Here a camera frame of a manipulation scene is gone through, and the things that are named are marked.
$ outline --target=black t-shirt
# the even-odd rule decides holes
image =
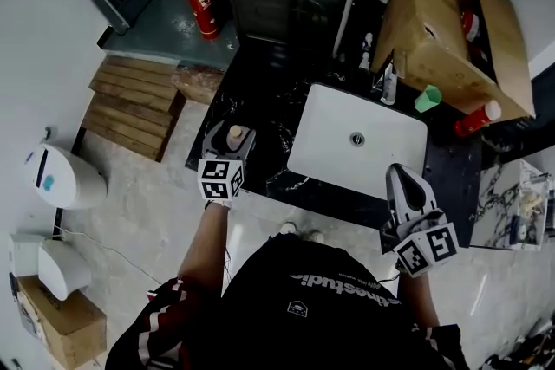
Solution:
[[[418,329],[347,252],[294,235],[252,255],[219,302],[206,306],[187,279],[157,294],[114,346],[108,370],[125,352],[131,368],[178,361],[175,368],[467,370],[458,327]],[[160,357],[172,347],[179,353]]]

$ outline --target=cardboard box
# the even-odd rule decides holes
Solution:
[[[372,71],[380,70],[393,49],[401,49],[408,55],[401,81],[410,87],[422,91],[435,85],[446,103],[466,114],[495,99],[500,120],[534,116],[526,48],[513,5],[478,1],[497,83],[470,62],[460,20],[460,5],[468,0],[389,0]]]
[[[58,301],[38,276],[17,280],[35,309],[50,353],[73,370],[106,351],[106,316],[81,292]]]

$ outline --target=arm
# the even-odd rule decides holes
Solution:
[[[178,271],[178,277],[191,277],[217,297],[221,295],[224,279],[228,211],[227,207],[215,203],[206,207]]]
[[[421,328],[437,327],[440,321],[435,313],[428,275],[411,278],[407,273],[399,276],[397,298],[408,307]]]

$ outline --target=sink drain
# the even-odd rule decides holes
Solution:
[[[350,139],[350,143],[353,146],[363,146],[364,145],[364,136],[362,136],[362,134],[360,134],[359,132],[352,133],[349,136],[349,139]]]

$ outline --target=green cup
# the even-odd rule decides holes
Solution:
[[[415,108],[421,113],[424,113],[440,102],[441,91],[437,87],[434,87],[434,85],[428,85],[424,88],[422,94],[415,99]]]

